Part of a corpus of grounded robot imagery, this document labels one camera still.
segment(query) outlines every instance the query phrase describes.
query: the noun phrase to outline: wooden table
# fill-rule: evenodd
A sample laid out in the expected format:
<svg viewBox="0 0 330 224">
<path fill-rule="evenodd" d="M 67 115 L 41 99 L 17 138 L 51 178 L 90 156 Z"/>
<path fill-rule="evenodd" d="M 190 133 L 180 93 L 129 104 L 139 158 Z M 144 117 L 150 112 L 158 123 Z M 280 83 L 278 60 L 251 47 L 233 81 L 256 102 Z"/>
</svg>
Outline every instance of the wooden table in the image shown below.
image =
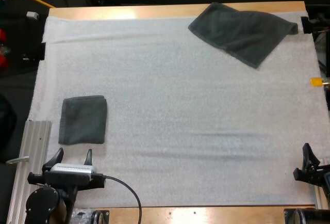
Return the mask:
<svg viewBox="0 0 330 224">
<path fill-rule="evenodd" d="M 287 12 L 305 11 L 304 2 L 260 2 L 226 4 L 237 10 Z M 80 7 L 50 9 L 49 15 L 75 20 L 148 19 L 188 17 L 199 15 L 208 4 L 128 6 L 128 7 Z M 286 207 L 313 206 L 211 206 L 211 207 L 144 207 L 142 223 L 154 224 L 248 224 L 284 223 Z M 137 208 L 110 208 L 110 223 L 137 223 Z"/>
</svg>

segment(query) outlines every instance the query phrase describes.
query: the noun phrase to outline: gray towel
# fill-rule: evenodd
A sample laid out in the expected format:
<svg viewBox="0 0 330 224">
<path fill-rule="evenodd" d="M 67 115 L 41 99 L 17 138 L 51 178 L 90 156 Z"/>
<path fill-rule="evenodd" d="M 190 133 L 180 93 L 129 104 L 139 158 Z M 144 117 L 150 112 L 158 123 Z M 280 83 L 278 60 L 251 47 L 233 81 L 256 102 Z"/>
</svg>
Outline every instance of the gray towel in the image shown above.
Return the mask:
<svg viewBox="0 0 330 224">
<path fill-rule="evenodd" d="M 103 144 L 107 119 L 104 96 L 64 99 L 60 122 L 59 143 Z"/>
<path fill-rule="evenodd" d="M 213 2 L 190 25 L 203 41 L 257 68 L 297 23 L 259 11 L 237 11 Z"/>
</svg>

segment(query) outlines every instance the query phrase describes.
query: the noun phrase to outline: folded gray towel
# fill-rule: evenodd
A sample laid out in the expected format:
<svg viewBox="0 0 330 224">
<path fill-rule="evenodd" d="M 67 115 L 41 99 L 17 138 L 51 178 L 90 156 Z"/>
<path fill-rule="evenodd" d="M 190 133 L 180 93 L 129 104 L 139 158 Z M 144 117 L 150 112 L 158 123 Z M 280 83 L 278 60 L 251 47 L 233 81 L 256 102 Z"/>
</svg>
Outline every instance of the folded gray towel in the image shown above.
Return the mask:
<svg viewBox="0 0 330 224">
<path fill-rule="evenodd" d="M 104 96 L 64 99 L 60 122 L 59 143 L 103 144 L 107 120 Z"/>
<path fill-rule="evenodd" d="M 257 68 L 297 23 L 259 11 L 238 11 L 213 2 L 190 25 L 203 41 Z"/>
</svg>

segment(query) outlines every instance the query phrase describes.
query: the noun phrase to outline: wooden table edge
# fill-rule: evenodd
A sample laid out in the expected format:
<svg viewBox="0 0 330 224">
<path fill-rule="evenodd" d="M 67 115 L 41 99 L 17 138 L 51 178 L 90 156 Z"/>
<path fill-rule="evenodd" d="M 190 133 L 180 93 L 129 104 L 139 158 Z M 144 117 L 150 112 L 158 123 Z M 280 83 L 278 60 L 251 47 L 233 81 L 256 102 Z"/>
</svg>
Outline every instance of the wooden table edge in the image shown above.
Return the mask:
<svg viewBox="0 0 330 224">
<path fill-rule="evenodd" d="M 208 5 L 209 4 L 53 8 L 49 10 L 49 16 L 72 20 L 192 17 L 199 15 Z M 306 11 L 303 1 L 229 3 L 225 5 L 240 11 Z"/>
</svg>

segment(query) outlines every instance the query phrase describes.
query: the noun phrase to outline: white foam sheet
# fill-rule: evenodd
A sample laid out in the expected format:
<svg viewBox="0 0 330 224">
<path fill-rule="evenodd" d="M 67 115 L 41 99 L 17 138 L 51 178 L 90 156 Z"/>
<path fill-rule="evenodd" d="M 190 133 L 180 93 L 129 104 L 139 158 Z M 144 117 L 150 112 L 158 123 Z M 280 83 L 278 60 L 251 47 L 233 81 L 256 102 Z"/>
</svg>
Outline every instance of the white foam sheet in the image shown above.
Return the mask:
<svg viewBox="0 0 330 224">
<path fill-rule="evenodd" d="M 50 120 L 47 158 L 93 149 L 98 172 L 117 177 L 143 206 L 312 204 L 292 172 L 309 142 L 329 157 L 330 125 L 311 35 L 299 24 L 256 70 L 203 42 L 194 18 L 68 21 L 49 17 L 29 118 Z M 104 95 L 103 145 L 58 144 L 63 99 Z M 77 207 L 137 206 L 117 182 L 81 191 Z"/>
</svg>

